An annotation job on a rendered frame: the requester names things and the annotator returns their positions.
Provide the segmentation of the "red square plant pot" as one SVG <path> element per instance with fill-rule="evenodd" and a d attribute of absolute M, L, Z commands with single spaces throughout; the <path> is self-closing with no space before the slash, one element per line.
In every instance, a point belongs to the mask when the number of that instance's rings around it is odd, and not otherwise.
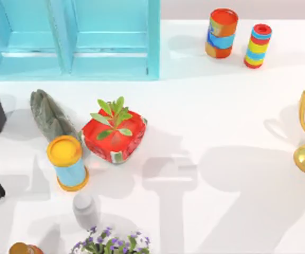
<path fill-rule="evenodd" d="M 125 162 L 136 150 L 145 134 L 147 120 L 124 106 L 124 97 L 112 102 L 97 100 L 100 110 L 79 132 L 87 149 L 113 163 Z"/>

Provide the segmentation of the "yellow and blue can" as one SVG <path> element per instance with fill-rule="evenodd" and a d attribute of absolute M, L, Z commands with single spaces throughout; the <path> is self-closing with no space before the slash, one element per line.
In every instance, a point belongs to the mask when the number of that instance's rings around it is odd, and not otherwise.
<path fill-rule="evenodd" d="M 54 166 L 60 187 L 67 192 L 81 190 L 89 179 L 84 166 L 81 143 L 71 135 L 53 139 L 47 146 L 47 157 Z"/>

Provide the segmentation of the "light blue rack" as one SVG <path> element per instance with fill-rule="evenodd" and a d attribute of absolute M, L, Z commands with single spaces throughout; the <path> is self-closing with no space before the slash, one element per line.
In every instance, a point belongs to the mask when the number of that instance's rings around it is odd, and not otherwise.
<path fill-rule="evenodd" d="M 0 80 L 154 80 L 160 0 L 0 0 Z"/>

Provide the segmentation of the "grey crumpled bag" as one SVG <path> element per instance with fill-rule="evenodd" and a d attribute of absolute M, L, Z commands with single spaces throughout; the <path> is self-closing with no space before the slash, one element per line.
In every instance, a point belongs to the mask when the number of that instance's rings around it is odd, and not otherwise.
<path fill-rule="evenodd" d="M 62 135 L 73 136 L 82 142 L 70 119 L 45 91 L 38 89 L 31 93 L 30 108 L 39 130 L 49 142 Z"/>

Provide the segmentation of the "white bottle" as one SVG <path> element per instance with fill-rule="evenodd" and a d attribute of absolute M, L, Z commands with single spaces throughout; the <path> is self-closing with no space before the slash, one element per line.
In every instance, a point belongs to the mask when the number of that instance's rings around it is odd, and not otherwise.
<path fill-rule="evenodd" d="M 73 199 L 73 211 L 81 228 L 90 230 L 98 225 L 98 212 L 91 195 L 78 192 Z"/>

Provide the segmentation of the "orange and blue can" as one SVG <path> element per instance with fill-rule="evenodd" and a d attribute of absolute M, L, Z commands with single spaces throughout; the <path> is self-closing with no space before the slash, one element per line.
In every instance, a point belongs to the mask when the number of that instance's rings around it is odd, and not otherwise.
<path fill-rule="evenodd" d="M 205 51 L 216 59 L 228 57 L 232 51 L 238 15 L 231 9 L 218 8 L 211 12 Z"/>

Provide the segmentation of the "purple flower plant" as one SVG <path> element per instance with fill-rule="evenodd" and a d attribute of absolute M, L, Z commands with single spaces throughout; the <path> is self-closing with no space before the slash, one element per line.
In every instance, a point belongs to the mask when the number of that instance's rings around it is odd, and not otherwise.
<path fill-rule="evenodd" d="M 69 254 L 152 254 L 150 238 L 140 231 L 120 236 L 110 226 L 102 229 L 94 226 L 87 233 Z"/>

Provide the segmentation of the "red yellow blue striped can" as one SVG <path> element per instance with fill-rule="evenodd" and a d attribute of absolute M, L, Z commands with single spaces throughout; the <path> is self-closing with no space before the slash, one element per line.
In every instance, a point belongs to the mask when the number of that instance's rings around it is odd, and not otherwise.
<path fill-rule="evenodd" d="M 248 68 L 256 69 L 263 64 L 271 36 L 272 29 L 267 24 L 255 24 L 253 26 L 244 57 L 244 64 Z"/>

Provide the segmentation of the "orange bottle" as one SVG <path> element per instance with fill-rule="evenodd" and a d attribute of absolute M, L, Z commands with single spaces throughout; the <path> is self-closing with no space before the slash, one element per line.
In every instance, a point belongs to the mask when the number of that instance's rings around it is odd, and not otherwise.
<path fill-rule="evenodd" d="M 16 242 L 9 248 L 8 254 L 44 254 L 44 252 L 35 245 Z"/>

